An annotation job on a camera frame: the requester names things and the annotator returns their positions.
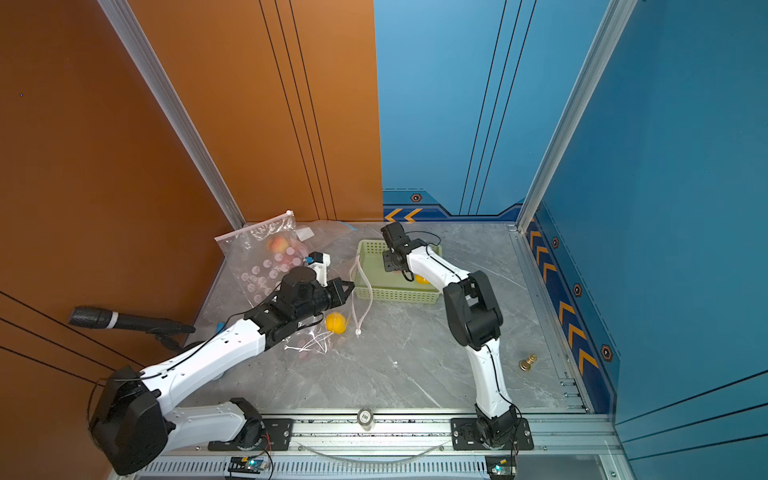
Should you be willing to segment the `clear zip-top bag pink zipper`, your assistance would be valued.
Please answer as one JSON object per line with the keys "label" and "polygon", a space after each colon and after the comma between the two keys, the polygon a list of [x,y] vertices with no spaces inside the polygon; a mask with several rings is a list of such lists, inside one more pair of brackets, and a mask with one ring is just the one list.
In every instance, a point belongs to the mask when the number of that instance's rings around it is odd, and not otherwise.
{"label": "clear zip-top bag pink zipper", "polygon": [[[295,234],[294,213],[285,213],[260,223],[245,226],[215,238],[225,257],[225,266],[251,306],[263,301],[292,268],[305,266],[309,255]],[[273,254],[268,248],[275,235],[290,240],[284,254]]]}

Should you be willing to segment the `clear zip-top bag blue zipper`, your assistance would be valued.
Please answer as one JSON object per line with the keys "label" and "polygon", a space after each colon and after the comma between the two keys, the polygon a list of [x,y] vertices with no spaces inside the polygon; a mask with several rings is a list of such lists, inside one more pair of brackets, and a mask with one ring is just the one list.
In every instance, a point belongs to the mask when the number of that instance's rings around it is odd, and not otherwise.
{"label": "clear zip-top bag blue zipper", "polygon": [[356,228],[346,222],[318,220],[309,223],[298,223],[295,234],[308,252],[326,251],[341,238],[356,231]]}

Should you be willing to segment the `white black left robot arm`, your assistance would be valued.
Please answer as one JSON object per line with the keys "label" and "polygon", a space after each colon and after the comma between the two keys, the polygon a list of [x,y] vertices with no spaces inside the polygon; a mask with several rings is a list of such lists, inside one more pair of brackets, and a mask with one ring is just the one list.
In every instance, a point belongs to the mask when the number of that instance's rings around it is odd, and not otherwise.
{"label": "white black left robot arm", "polygon": [[168,450],[205,441],[254,445],[260,418],[248,402],[192,409],[180,403],[230,368],[319,322],[354,289],[350,280],[321,283],[312,268],[295,267],[265,300],[209,340],[140,372],[115,371],[88,421],[94,444],[118,475],[133,474]]}

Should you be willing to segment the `pink-trimmed bag of bags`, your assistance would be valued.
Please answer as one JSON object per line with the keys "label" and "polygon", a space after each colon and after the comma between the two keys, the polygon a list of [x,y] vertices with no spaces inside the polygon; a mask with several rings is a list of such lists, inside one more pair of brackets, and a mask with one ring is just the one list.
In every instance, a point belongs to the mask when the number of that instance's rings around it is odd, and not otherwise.
{"label": "pink-trimmed bag of bags", "polygon": [[362,269],[361,256],[344,262],[334,273],[348,269],[343,280],[351,280],[354,289],[346,302],[308,321],[308,328],[299,330],[283,342],[283,350],[298,358],[327,354],[339,342],[362,334],[363,322],[373,305],[373,288]]}

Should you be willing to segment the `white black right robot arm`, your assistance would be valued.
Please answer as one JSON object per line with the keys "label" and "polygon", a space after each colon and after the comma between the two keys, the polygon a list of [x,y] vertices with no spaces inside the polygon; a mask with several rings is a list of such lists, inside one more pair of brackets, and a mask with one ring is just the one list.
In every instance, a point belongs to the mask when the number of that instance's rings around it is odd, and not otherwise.
{"label": "white black right robot arm", "polygon": [[503,315],[488,276],[451,264],[397,222],[382,227],[381,233],[386,271],[399,271],[408,280],[419,276],[442,292],[449,330],[468,354],[480,440],[491,449],[508,446],[514,453],[533,449],[527,420],[505,384],[500,358]]}

